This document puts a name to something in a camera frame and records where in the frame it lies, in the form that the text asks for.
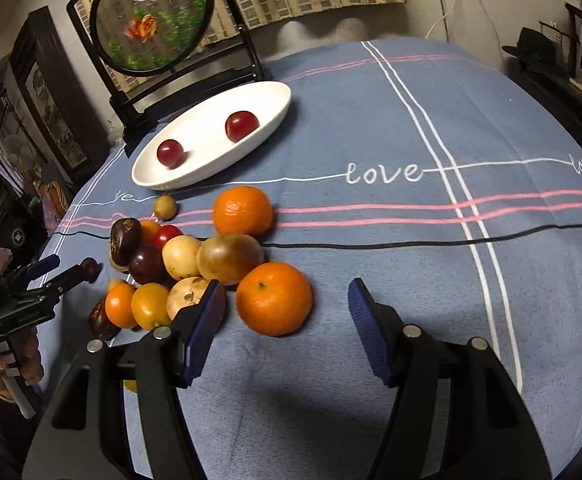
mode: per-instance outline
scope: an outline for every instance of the table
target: table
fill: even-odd
[[[557,474],[582,444],[582,150],[513,82],[445,43],[322,47],[270,69],[293,91],[287,118],[239,163],[175,192],[173,223],[211,236],[218,193],[260,187],[277,209],[268,257],[306,273],[315,305],[285,338],[251,332],[231,309],[202,377],[180,391],[208,477],[365,478],[394,391],[372,375],[346,307],[357,276],[435,338],[484,336]],[[75,197],[45,253],[60,255],[59,270],[106,262],[94,236],[151,215],[154,192],[132,184],[132,163],[117,146]],[[504,240],[457,245],[489,237]],[[104,264],[40,326],[47,392],[119,276]],[[141,336],[123,331],[115,343]],[[125,402],[135,466],[148,474],[134,394]]]

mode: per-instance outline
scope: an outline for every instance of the red cherry tomato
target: red cherry tomato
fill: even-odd
[[[155,238],[153,239],[153,245],[157,247],[159,250],[162,250],[164,244],[171,240],[171,238],[175,238],[176,236],[181,236],[183,234],[177,227],[174,225],[163,225],[160,227],[158,232],[155,234]]]

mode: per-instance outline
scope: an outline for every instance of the white oval dish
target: white oval dish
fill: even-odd
[[[259,81],[231,88],[187,110],[167,124],[145,146],[131,170],[138,186],[155,190],[190,186],[219,173],[248,155],[280,125],[291,103],[291,89],[277,81]],[[260,127],[239,142],[231,142],[224,131],[234,112],[255,114]],[[175,139],[187,152],[184,163],[174,170],[162,166],[157,149]]]

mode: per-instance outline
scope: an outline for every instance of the picture frame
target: picture frame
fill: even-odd
[[[29,14],[9,62],[26,107],[53,155],[75,184],[84,184],[104,163],[110,147],[48,7]]]

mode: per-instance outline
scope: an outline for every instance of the white stripe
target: white stripe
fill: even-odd
[[[492,162],[474,162],[472,164],[461,164],[459,166],[451,166],[449,168],[442,168],[442,171],[455,171],[464,170],[466,168],[478,168],[479,166],[509,166],[513,164],[531,164],[533,162],[559,162],[561,164],[566,164],[567,166],[575,167],[575,164],[570,160],[561,160],[560,158],[551,158],[547,156],[541,156],[538,158],[527,158],[526,160],[494,160]],[[422,170],[424,173],[430,171],[440,171],[439,168],[431,168],[430,170]]]
[[[495,160],[493,162],[474,162],[472,164],[463,164],[461,166],[458,166],[458,169],[462,170],[464,168],[477,168],[478,166],[507,166],[507,165],[511,165],[511,164],[531,164],[532,162],[560,162],[561,164],[566,164],[567,166],[575,167],[573,162],[570,162],[568,160],[561,160],[559,158],[539,157],[539,158],[528,158],[527,160]],[[423,173],[432,173],[432,172],[440,172],[440,171],[451,171],[453,169],[454,169],[453,167],[429,168],[427,170],[422,170],[422,171],[423,171]],[[285,181],[286,182],[315,182],[318,180],[331,180],[334,178],[341,178],[341,177],[346,176],[346,175],[347,175],[347,173],[338,173],[338,174],[325,175],[325,176],[312,176],[309,178],[294,178],[294,177],[290,177],[290,176],[283,176],[280,178],[272,178],[270,180],[235,180],[233,182],[224,182],[222,184],[211,184],[209,186],[191,187],[188,189],[183,189],[181,191],[178,191],[174,194],[177,195],[179,193],[186,193],[189,191],[196,191],[199,189],[210,189],[213,187],[222,187],[222,186],[246,186],[248,184],[274,184],[275,182],[285,182]],[[72,207],[81,208],[81,207],[87,207],[87,206],[91,206],[91,205],[111,205],[111,204],[116,203],[118,200],[120,200],[120,196],[121,195],[119,195],[114,200],[109,200],[108,202],[88,202],[88,203],[82,203],[79,205],[74,205]],[[155,197],[148,196],[146,198],[128,198],[125,200],[125,202],[145,202],[145,201],[151,200],[153,198],[155,198]]]
[[[244,186],[247,184],[272,184],[274,182],[283,182],[283,181],[287,181],[287,182],[315,182],[317,180],[329,180],[332,178],[340,178],[342,176],[346,176],[346,173],[338,173],[335,175],[326,175],[326,176],[312,176],[310,178],[293,178],[290,176],[283,176],[281,178],[273,178],[271,180],[236,180],[234,182],[225,182],[222,184],[211,184],[209,186],[198,186],[198,187],[190,187],[187,189],[183,189],[182,191],[178,191],[176,193],[174,193],[175,195],[179,194],[179,193],[187,193],[190,191],[195,191],[198,189],[209,189],[212,187],[222,187],[222,186]],[[78,207],[84,207],[84,206],[88,206],[88,205],[110,205],[110,204],[114,204],[115,202],[117,202],[120,199],[120,197],[116,197],[115,200],[111,200],[110,202],[91,202],[88,204],[80,204]],[[155,197],[154,196],[148,196],[146,198],[128,198],[126,200],[124,200],[125,202],[144,202],[146,200],[154,200]]]
[[[424,144],[426,144],[426,148],[428,149],[428,152],[431,154],[431,157],[433,157],[433,160],[436,162],[436,166],[440,170],[440,175],[442,176],[442,181],[444,183],[444,187],[446,188],[446,193],[449,196],[449,199],[451,200],[451,203],[453,203],[454,205],[457,205],[457,200],[455,199],[455,195],[453,193],[453,189],[451,188],[451,185],[449,184],[449,181],[448,181],[448,179],[446,177],[446,173],[442,170],[442,162],[440,161],[440,159],[436,155],[436,152],[434,151],[434,149],[431,146],[431,144],[428,142],[428,139],[426,138],[426,135],[424,134],[424,130],[422,130],[422,126],[420,125],[420,121],[416,117],[416,115],[415,115],[415,113],[413,111],[413,108],[411,108],[411,106],[406,102],[406,100],[404,99],[404,97],[402,96],[402,94],[400,93],[400,91],[398,90],[397,86],[395,86],[395,83],[391,79],[391,76],[389,76],[389,73],[386,72],[386,70],[384,69],[384,66],[382,65],[382,62],[364,44],[364,42],[362,42],[362,46],[376,60],[376,62],[378,63],[379,67],[384,72],[384,76],[386,77],[387,81],[393,87],[393,90],[398,95],[398,97],[400,98],[400,100],[402,101],[402,103],[404,104],[404,106],[407,108],[408,113],[410,114],[411,119],[413,120],[413,123],[415,124],[416,128],[418,129],[418,132],[420,133],[420,137],[424,141]],[[455,214],[458,216],[458,218],[464,218],[464,215],[463,215],[461,209],[459,209],[459,208],[456,208],[455,209]],[[473,237],[471,235],[471,232],[469,231],[469,228],[466,225],[466,223],[465,222],[461,222],[460,225],[462,226],[462,230],[464,231],[464,236],[466,237],[466,239],[467,240],[473,240]],[[496,333],[496,330],[495,330],[495,321],[493,319],[493,307],[491,305],[490,293],[488,291],[488,284],[487,284],[486,275],[484,274],[484,268],[482,267],[482,261],[480,259],[480,255],[478,254],[477,249],[475,248],[475,245],[470,245],[469,246],[469,249],[471,250],[471,255],[473,256],[473,261],[475,262],[475,268],[478,271],[478,277],[480,279],[480,285],[482,286],[482,294],[484,295],[484,306],[485,306],[486,311],[487,311],[488,328],[490,329],[491,346],[493,348],[493,351],[495,352],[495,354],[499,358],[500,357],[500,344],[498,343],[498,334]]]
[[[466,186],[466,183],[464,181],[464,178],[462,177],[462,173],[460,172],[460,170],[458,168],[458,165],[457,165],[457,162],[455,161],[455,158],[453,157],[451,152],[447,149],[446,145],[444,144],[444,141],[440,138],[440,135],[438,134],[437,129],[434,126],[433,122],[431,121],[430,117],[426,113],[426,110],[424,110],[424,108],[420,105],[420,103],[417,101],[417,99],[415,99],[415,97],[413,97],[413,94],[408,90],[407,86],[404,84],[404,82],[402,81],[402,79],[400,78],[398,73],[395,71],[395,69],[393,68],[391,63],[388,62],[388,60],[382,55],[382,53],[377,48],[375,48],[371,44],[371,42],[368,42],[368,43],[371,47],[373,47],[375,49],[375,51],[388,64],[389,68],[393,72],[393,75],[396,77],[396,79],[398,80],[398,82],[400,83],[402,88],[404,88],[404,91],[408,94],[408,97],[411,98],[411,100],[415,103],[415,106],[417,106],[418,109],[420,110],[420,112],[422,112],[422,114],[424,115],[424,118],[426,119],[426,123],[431,128],[431,131],[433,132],[433,135],[437,140],[437,143],[440,145],[440,148],[442,148],[443,152],[448,157],[448,159],[453,167],[453,171],[455,171],[455,176],[457,177],[457,179],[460,183],[460,186],[462,187],[462,190],[466,196],[466,200],[473,200],[473,197],[472,197],[471,193],[469,192],[469,189]],[[471,210],[475,216],[478,216],[480,214],[480,212],[475,204],[471,205]],[[480,231],[482,231],[482,235],[485,238],[490,238],[490,236],[488,235],[488,231],[486,229],[486,226],[484,225],[484,222],[481,220],[478,220],[477,223],[478,223],[478,226],[480,228]],[[493,248],[493,244],[491,242],[487,242],[487,248],[488,248],[488,254],[490,254],[491,260],[493,261],[493,267],[495,269],[495,274],[498,277],[498,285],[500,286],[500,291],[502,293],[502,303],[504,304],[504,316],[506,317],[506,325],[508,327],[508,335],[511,339],[511,350],[513,352],[513,362],[514,362],[514,366],[516,368],[517,391],[522,393],[522,386],[523,386],[522,365],[520,364],[520,355],[519,355],[519,352],[517,351],[516,332],[513,328],[513,319],[511,318],[511,309],[510,309],[510,305],[508,302],[508,293],[506,291],[506,284],[504,283],[504,276],[502,275],[502,270],[500,269],[500,263],[498,262],[498,257],[495,254],[495,249]]]
[[[120,155],[122,155],[122,152],[124,151],[124,146],[125,146],[125,144],[122,145],[122,148],[120,148],[120,150],[117,152],[116,156],[114,156],[106,164],[103,164],[102,167],[98,170],[95,178],[91,181],[90,185],[88,186],[88,189],[85,191],[84,195],[82,196],[81,202],[84,202],[89,197],[89,195],[91,194],[91,192],[93,192],[93,190],[95,189],[95,186],[100,181],[100,179],[113,166],[114,162],[120,157]],[[78,210],[80,208],[80,204],[77,204],[77,205],[72,206],[72,207],[73,207],[73,212],[71,213],[71,217],[69,218],[69,221],[67,222],[65,229],[62,231],[63,234],[66,234],[68,232],[68,230],[71,228],[71,222],[73,221],[73,219],[77,215]],[[60,239],[57,241],[57,243],[55,245],[55,249],[53,250],[53,252],[51,254],[57,254],[59,252],[60,248],[62,248],[62,243],[64,242],[65,238],[66,238],[65,236],[60,236]],[[46,283],[46,280],[48,279],[48,277],[49,277],[49,273],[47,272],[42,277],[42,281],[40,282],[39,286],[44,285]]]

